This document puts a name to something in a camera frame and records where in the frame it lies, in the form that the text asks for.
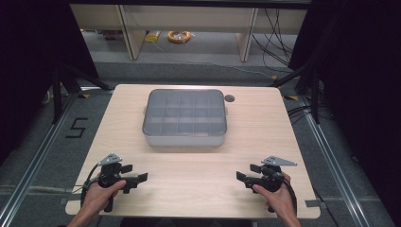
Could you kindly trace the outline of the black metal stand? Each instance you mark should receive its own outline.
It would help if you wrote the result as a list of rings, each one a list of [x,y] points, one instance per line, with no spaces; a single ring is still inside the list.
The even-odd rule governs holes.
[[[289,73],[282,79],[276,80],[270,87],[278,88],[281,85],[286,84],[299,77],[297,84],[295,85],[294,91],[297,95],[305,95],[307,92],[311,94],[311,114],[316,124],[320,123],[318,115],[318,101],[319,101],[319,76],[317,70],[306,63],[299,69],[292,73]]]
[[[62,114],[61,103],[61,87],[64,87],[68,94],[77,95],[82,91],[78,85],[77,78],[89,81],[102,90],[111,91],[112,87],[98,79],[97,74],[91,76],[67,63],[59,63],[53,70],[53,102],[54,102],[54,118],[53,124],[57,123]]]

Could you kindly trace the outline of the light wooden shelf unit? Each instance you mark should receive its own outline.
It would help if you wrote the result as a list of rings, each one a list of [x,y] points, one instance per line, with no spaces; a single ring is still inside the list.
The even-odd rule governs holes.
[[[236,35],[239,56],[246,61],[254,33],[296,35],[304,9],[246,9],[72,4],[78,26],[120,30],[129,57],[138,58],[147,31],[228,32]]]

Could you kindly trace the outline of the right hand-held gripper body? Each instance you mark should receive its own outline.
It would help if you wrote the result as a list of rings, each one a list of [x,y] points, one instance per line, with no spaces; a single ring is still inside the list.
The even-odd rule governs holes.
[[[273,186],[269,188],[269,191],[275,192],[280,188],[282,184],[285,185],[291,197],[294,210],[297,210],[297,198],[295,192],[290,185],[289,180],[284,177],[281,170],[281,166],[296,166],[296,163],[275,156],[265,158],[261,161],[261,163],[261,170],[263,175],[262,179],[266,180],[268,183],[273,183]]]

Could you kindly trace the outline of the yellow packet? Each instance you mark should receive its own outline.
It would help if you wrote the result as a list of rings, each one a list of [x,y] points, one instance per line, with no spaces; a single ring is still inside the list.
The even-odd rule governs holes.
[[[146,43],[156,43],[160,37],[160,34],[160,31],[148,31],[144,38],[144,41]]]

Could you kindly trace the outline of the person's left hand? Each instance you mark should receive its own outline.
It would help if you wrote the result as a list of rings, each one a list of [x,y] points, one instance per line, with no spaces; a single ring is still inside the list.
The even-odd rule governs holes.
[[[110,187],[103,188],[98,183],[92,183],[79,212],[86,218],[95,218],[107,207],[109,198],[115,197],[125,184],[125,181],[119,181]]]

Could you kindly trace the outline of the person's right hand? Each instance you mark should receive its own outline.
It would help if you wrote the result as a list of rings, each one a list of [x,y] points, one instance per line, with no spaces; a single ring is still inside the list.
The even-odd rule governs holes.
[[[288,187],[282,183],[276,192],[270,192],[263,186],[254,184],[253,190],[266,199],[264,208],[271,208],[281,220],[297,220],[297,215],[289,194]]]

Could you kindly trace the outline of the grey compartment storage box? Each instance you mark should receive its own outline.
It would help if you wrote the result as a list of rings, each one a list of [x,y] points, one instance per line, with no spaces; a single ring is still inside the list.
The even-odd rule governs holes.
[[[224,95],[216,89],[155,89],[148,95],[142,132],[154,147],[218,147],[227,119]]]

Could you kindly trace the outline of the aluminium floor rail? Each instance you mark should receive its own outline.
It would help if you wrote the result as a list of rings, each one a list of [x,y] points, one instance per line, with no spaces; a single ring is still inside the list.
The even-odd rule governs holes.
[[[24,168],[23,175],[18,178],[17,183],[15,185],[0,184],[0,196],[8,196],[3,205],[0,206],[0,227],[9,227],[14,220],[77,97],[77,95],[68,95],[61,103],[60,115],[49,126],[43,141],[35,150],[32,159]]]
[[[340,164],[330,147],[320,124],[316,122],[315,117],[311,113],[306,115],[306,119],[355,225],[357,227],[371,227],[354,190],[348,183],[344,172],[340,168]]]

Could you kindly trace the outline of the black curtain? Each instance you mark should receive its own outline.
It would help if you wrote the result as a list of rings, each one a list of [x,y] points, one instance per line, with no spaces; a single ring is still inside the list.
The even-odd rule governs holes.
[[[401,0],[311,0],[290,68],[334,17],[316,62],[332,114],[395,225],[401,226]]]
[[[0,0],[0,165],[25,136],[54,71],[97,77],[68,0]]]

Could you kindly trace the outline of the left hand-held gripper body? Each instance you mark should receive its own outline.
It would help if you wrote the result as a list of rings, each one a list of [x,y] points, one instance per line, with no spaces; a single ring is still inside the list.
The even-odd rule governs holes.
[[[108,188],[120,180],[122,158],[114,153],[110,153],[101,161],[98,166],[101,167],[98,176],[98,184],[102,188]]]

